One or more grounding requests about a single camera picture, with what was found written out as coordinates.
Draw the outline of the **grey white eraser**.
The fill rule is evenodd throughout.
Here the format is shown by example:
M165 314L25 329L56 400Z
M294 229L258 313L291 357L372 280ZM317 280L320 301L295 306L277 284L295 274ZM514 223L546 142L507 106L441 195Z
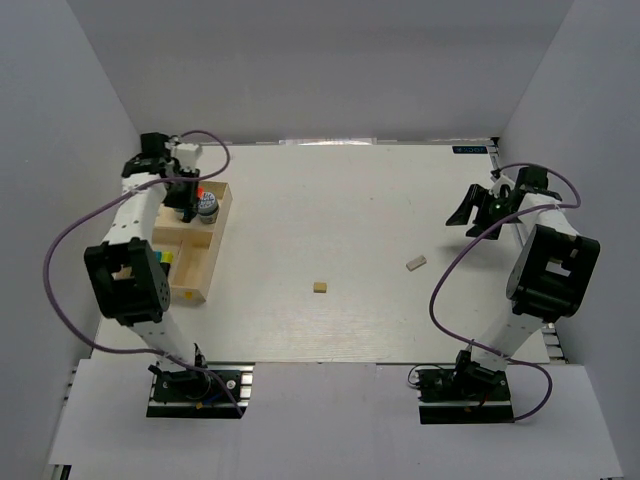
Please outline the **grey white eraser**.
M409 272L413 272L414 270L420 268L421 266L424 266L426 263L427 263L427 259L423 255L420 255L410 260L409 262L407 262L406 268Z

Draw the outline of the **small tan eraser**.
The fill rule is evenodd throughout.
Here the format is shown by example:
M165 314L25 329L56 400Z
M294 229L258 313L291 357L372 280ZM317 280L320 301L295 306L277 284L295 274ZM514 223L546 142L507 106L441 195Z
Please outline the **small tan eraser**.
M313 291L315 293L326 293L327 292L327 284L324 282L315 282L313 285Z

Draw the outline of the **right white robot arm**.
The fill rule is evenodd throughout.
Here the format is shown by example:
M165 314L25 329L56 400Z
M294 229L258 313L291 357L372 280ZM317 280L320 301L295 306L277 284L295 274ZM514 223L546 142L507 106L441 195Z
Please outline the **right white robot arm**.
M499 383L516 351L545 322L573 316L581 306L600 244L568 221L548 169L522 164L515 179L492 171L493 185L469 187L449 226L467 226L467 236L496 240L506 224L516 226L522 250L506 284L507 306L491 326L461 351L451 374L453 390L472 399Z

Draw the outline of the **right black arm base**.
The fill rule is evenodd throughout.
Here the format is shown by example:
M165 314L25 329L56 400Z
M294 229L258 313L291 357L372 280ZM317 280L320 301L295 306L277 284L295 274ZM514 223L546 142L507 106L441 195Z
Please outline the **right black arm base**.
M418 393L421 425L479 425L514 422L511 392L504 372L493 385L471 380L461 384L452 366L419 364L407 375Z

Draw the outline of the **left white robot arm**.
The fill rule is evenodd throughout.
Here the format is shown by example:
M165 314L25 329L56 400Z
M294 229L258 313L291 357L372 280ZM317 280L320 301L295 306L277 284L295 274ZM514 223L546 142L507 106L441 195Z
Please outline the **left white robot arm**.
M152 350L162 371L180 370L170 361L190 363L180 370L177 387L199 399L211 387L211 374L193 364L196 345L187 340L169 313L169 264L162 263L151 240L160 207L182 212L184 222L197 215L200 176L196 163L202 148L161 133L141 136L141 152L122 170L122 192L112 226L98 246L85 250L87 267L99 309L136 333Z

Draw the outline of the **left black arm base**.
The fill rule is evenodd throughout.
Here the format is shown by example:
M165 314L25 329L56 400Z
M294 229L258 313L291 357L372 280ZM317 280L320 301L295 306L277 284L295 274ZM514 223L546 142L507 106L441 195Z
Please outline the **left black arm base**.
M190 370L162 373L151 366L153 382L147 418L240 419L246 411L253 384L251 364L213 364L207 368L224 383Z

